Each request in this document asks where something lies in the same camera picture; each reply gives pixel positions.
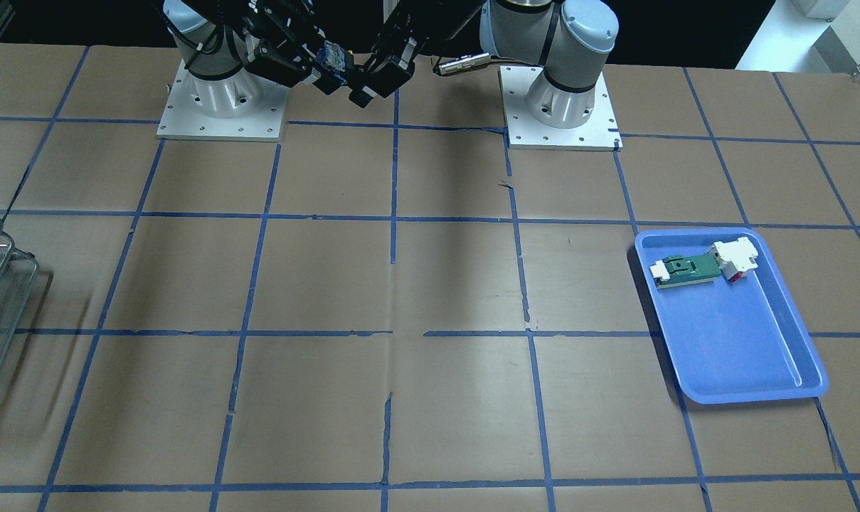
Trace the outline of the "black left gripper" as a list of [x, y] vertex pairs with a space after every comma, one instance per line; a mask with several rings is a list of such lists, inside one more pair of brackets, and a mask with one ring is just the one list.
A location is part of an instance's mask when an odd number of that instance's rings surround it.
[[413, 77], [418, 45], [411, 15], [391, 14], [372, 46], [370, 58], [353, 68], [349, 100], [365, 108], [375, 97], [391, 96]]

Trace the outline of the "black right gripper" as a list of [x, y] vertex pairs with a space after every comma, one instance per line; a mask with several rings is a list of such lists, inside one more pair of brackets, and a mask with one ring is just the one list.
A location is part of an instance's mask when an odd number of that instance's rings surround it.
[[309, 83], [330, 95], [346, 79], [320, 67], [316, 56], [325, 38], [312, 1], [250, 1], [242, 16], [244, 71], [272, 83]]

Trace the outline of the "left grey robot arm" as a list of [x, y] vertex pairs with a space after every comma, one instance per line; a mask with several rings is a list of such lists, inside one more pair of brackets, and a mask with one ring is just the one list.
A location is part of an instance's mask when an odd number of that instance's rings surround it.
[[525, 97], [534, 119], [554, 129], [587, 122], [619, 28], [601, 1], [400, 1], [349, 81], [349, 99], [365, 107], [387, 97], [413, 77], [417, 55], [450, 42], [474, 17], [482, 51], [434, 65], [436, 75], [498, 62], [536, 65], [540, 75]]

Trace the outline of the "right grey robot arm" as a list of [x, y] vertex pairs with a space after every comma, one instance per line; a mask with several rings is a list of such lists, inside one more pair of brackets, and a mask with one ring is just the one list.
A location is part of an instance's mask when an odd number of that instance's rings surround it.
[[215, 119], [252, 114], [278, 87], [329, 95], [357, 74], [353, 55], [317, 26], [309, 1], [153, 1], [181, 52], [193, 107]]

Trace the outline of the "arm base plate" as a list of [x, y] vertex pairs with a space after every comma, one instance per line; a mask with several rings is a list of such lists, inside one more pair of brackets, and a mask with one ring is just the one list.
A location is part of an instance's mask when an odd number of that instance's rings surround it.
[[618, 151], [624, 146], [606, 80], [586, 92], [558, 90], [540, 67], [502, 65], [502, 104], [514, 149]]
[[280, 142], [290, 89], [242, 69], [209, 81], [177, 68], [156, 135], [168, 140]]

